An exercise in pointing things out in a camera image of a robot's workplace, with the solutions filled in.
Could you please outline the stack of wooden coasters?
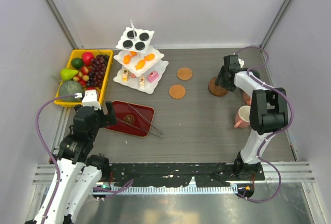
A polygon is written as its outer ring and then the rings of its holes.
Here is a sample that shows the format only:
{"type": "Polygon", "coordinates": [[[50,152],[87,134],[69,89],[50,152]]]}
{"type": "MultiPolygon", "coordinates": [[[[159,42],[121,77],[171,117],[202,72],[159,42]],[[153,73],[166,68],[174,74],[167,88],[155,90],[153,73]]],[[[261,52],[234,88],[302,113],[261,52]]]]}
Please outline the stack of wooden coasters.
{"type": "Polygon", "coordinates": [[[208,90],[209,92],[214,95],[214,96],[218,96],[218,97],[222,97],[225,96],[228,91],[225,88],[222,88],[221,86],[216,86],[215,82],[216,82],[216,77],[212,78],[208,84],[208,90]]]}

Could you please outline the pink mug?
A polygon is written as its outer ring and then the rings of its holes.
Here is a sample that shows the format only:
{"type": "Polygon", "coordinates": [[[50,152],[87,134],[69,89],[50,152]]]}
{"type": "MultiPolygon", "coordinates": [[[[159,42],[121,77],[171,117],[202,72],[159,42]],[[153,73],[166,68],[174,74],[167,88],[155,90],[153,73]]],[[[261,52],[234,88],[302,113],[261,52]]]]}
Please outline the pink mug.
{"type": "Polygon", "coordinates": [[[245,92],[242,93],[242,99],[247,106],[251,106],[252,100],[251,100],[251,97],[247,93],[245,93],[245,92]]]}
{"type": "Polygon", "coordinates": [[[234,128],[246,128],[250,125],[250,106],[242,106],[239,108],[235,116],[234,128]]]}

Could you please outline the dark green mug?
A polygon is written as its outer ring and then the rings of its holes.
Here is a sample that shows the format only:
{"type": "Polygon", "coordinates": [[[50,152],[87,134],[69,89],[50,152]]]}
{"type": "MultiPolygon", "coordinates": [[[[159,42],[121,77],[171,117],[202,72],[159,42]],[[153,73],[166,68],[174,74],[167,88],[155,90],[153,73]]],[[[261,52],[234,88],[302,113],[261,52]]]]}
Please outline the dark green mug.
{"type": "Polygon", "coordinates": [[[261,75],[260,73],[255,70],[255,69],[252,69],[250,72],[252,72],[252,74],[257,78],[257,79],[260,79],[261,78],[261,75]]]}

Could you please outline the light wooden coaster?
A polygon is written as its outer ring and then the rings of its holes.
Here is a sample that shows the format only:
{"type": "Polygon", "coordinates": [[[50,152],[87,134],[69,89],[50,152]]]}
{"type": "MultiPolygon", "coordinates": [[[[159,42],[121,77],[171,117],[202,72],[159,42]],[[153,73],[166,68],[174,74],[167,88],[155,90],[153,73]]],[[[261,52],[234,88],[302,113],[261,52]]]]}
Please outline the light wooden coaster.
{"type": "Polygon", "coordinates": [[[177,77],[183,81],[190,80],[193,76],[193,72],[188,67],[182,67],[177,71],[177,77]]]}
{"type": "Polygon", "coordinates": [[[186,89],[182,85],[172,85],[169,89],[169,95],[174,99],[181,99],[185,96],[186,89]]]}

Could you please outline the cream cake with chocolate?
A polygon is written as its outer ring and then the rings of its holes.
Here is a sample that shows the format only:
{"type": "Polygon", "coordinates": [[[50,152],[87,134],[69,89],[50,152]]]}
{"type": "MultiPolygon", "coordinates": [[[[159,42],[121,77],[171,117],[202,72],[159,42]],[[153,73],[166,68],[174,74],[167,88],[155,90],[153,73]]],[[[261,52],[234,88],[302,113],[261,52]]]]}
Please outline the cream cake with chocolate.
{"type": "Polygon", "coordinates": [[[139,87],[140,88],[144,88],[145,87],[145,76],[144,75],[141,75],[139,77],[139,87]]]}

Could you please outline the pink cake with cherry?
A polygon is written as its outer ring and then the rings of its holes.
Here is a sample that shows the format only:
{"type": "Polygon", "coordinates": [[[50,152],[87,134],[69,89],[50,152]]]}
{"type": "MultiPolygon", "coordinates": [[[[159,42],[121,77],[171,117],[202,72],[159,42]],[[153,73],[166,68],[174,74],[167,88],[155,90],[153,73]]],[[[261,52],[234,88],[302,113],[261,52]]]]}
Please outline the pink cake with cherry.
{"type": "Polygon", "coordinates": [[[147,76],[147,81],[153,83],[159,77],[159,73],[154,70],[147,76]]]}

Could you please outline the black round cookie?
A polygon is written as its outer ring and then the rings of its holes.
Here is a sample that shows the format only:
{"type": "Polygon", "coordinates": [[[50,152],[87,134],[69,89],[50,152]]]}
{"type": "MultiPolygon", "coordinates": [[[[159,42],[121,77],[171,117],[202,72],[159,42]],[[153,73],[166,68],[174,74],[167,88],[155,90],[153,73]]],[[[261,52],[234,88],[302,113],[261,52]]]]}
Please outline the black round cookie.
{"type": "Polygon", "coordinates": [[[142,41],[136,42],[135,43],[135,49],[138,51],[142,51],[145,49],[145,43],[142,41]]]}
{"type": "Polygon", "coordinates": [[[131,41],[131,40],[125,40],[124,42],[123,42],[123,47],[125,48],[125,49],[129,49],[129,48],[131,48],[133,46],[133,42],[131,41]]]}
{"type": "Polygon", "coordinates": [[[147,41],[147,40],[149,40],[149,34],[146,33],[146,32],[141,33],[141,34],[139,35],[139,39],[140,39],[141,41],[147,41]]]}
{"type": "Polygon", "coordinates": [[[137,36],[137,33],[134,30],[130,30],[130,31],[127,32],[127,37],[129,39],[134,39],[136,36],[137,36]]]}

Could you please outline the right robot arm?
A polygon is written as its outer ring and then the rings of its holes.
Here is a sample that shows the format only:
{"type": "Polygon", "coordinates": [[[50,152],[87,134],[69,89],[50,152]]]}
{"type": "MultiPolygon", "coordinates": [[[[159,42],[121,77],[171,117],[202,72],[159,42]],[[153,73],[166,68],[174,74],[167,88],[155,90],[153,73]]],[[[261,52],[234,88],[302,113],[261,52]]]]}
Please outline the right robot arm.
{"type": "Polygon", "coordinates": [[[240,88],[251,99],[250,106],[247,106],[251,133],[234,160],[231,173],[233,177],[245,180],[258,174],[261,156],[270,140],[289,123],[286,91],[260,80],[255,69],[242,67],[236,54],[223,58],[215,85],[228,92],[240,88]]]}

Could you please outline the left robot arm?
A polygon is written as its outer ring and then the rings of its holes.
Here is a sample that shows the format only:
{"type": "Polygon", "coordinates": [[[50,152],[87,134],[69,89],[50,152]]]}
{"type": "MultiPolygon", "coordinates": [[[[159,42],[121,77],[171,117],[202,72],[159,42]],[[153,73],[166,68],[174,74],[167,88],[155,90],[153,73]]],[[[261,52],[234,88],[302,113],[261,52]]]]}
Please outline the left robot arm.
{"type": "Polygon", "coordinates": [[[29,223],[75,223],[78,213],[98,182],[111,174],[109,160],[90,155],[99,129],[116,124],[112,103],[102,109],[76,106],[70,133],[62,140],[54,162],[55,174],[44,202],[29,223]]]}

